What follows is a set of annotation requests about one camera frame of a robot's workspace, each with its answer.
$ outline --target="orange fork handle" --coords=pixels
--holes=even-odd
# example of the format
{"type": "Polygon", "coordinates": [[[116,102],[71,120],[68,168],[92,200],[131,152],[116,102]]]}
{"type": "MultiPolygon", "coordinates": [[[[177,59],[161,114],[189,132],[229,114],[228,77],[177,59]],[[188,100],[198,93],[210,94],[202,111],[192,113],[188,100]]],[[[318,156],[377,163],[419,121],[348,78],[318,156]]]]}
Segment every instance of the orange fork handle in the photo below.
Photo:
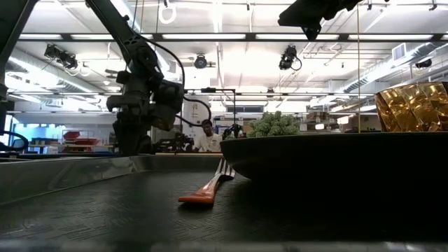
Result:
{"type": "Polygon", "coordinates": [[[213,204],[215,201],[216,190],[221,174],[215,175],[210,182],[204,185],[197,192],[179,198],[179,202],[213,204]]]}

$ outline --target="white shirt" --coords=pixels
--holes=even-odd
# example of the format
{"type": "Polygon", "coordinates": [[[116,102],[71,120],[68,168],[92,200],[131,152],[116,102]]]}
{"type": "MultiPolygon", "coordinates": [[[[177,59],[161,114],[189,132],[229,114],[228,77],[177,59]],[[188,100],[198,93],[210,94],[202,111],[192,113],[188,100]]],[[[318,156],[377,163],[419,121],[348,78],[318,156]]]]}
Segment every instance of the white shirt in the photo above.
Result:
{"type": "Polygon", "coordinates": [[[195,140],[195,148],[198,148],[201,152],[221,152],[219,143],[222,140],[223,139],[217,134],[213,134],[213,136],[202,135],[195,140]]]}

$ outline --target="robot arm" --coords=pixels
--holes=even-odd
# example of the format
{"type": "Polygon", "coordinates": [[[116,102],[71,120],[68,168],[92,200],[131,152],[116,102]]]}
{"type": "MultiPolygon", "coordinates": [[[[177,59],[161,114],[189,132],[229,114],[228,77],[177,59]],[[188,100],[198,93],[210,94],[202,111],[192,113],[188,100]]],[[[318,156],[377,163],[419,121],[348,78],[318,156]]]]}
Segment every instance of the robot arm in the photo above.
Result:
{"type": "MultiPolygon", "coordinates": [[[[38,0],[0,0],[0,101],[6,99],[5,65],[38,0]]],[[[183,102],[183,86],[163,80],[155,52],[146,38],[132,30],[110,0],[86,0],[120,47],[130,70],[121,71],[117,82],[124,85],[120,96],[107,100],[109,111],[118,108],[113,124],[115,135],[124,155],[136,155],[151,126],[170,130],[183,102]]],[[[4,128],[0,118],[0,129],[4,128]]]]}

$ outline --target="laboratory room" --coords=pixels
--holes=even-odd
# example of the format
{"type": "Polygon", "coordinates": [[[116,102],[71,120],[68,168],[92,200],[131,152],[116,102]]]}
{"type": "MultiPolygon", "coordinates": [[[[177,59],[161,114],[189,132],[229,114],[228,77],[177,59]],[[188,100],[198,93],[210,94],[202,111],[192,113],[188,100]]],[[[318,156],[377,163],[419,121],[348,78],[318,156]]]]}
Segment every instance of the laboratory room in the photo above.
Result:
{"type": "Polygon", "coordinates": [[[0,4],[0,251],[446,250],[448,0],[0,4]]]}

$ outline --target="textured mat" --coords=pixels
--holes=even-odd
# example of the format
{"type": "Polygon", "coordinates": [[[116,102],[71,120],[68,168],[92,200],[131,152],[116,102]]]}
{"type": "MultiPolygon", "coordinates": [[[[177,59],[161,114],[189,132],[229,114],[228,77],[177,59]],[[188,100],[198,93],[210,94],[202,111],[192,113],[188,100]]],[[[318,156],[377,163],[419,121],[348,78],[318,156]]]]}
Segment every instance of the textured mat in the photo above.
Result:
{"type": "Polygon", "coordinates": [[[360,213],[356,203],[345,209],[336,200],[311,203],[293,187],[261,186],[238,175],[220,187],[213,208],[177,202],[212,176],[148,171],[2,206],[0,239],[140,244],[447,239],[445,221],[415,223],[406,213],[385,220],[375,211],[360,213]]]}

